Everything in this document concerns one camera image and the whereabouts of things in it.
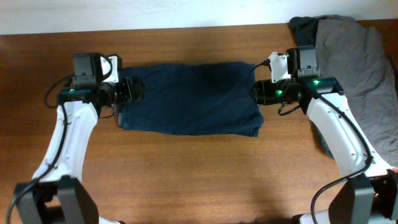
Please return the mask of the navy blue shorts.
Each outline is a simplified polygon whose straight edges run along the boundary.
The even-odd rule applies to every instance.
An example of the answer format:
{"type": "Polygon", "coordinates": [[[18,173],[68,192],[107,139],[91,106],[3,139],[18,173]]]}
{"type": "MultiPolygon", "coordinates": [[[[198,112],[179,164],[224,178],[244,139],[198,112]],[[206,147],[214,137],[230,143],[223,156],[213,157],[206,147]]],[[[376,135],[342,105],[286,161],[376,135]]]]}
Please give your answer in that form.
{"type": "Polygon", "coordinates": [[[253,67],[227,62],[125,68],[120,76],[140,78],[144,98],[117,106],[119,127],[172,135],[256,137],[264,118],[249,93],[255,82],[253,67]]]}

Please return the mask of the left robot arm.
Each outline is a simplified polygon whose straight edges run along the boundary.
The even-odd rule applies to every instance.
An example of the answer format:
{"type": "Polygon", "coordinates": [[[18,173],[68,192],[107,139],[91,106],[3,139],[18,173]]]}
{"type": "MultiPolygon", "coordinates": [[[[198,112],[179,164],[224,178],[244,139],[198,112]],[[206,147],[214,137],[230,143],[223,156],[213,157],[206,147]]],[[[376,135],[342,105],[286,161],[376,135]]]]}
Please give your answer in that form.
{"type": "Polygon", "coordinates": [[[47,152],[32,180],[16,185],[6,223],[14,209],[22,223],[109,223],[82,184],[88,142],[102,108],[143,100],[145,86],[139,77],[119,76],[117,54],[75,54],[73,64],[73,74],[57,81],[63,87],[47,152]]]}

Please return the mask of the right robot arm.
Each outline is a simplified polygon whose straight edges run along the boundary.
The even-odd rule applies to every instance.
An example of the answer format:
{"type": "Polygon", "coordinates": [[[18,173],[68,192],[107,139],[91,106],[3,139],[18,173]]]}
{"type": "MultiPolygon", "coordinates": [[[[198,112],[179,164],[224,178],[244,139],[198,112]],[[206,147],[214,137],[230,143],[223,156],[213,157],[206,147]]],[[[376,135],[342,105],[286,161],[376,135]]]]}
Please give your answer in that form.
{"type": "Polygon", "coordinates": [[[271,79],[256,81],[250,94],[258,105],[295,105],[323,136],[341,178],[313,196],[310,213],[294,223],[391,223],[397,221],[397,169],[373,148],[356,122],[342,86],[323,78],[315,48],[301,46],[273,52],[262,66],[271,79]]]}

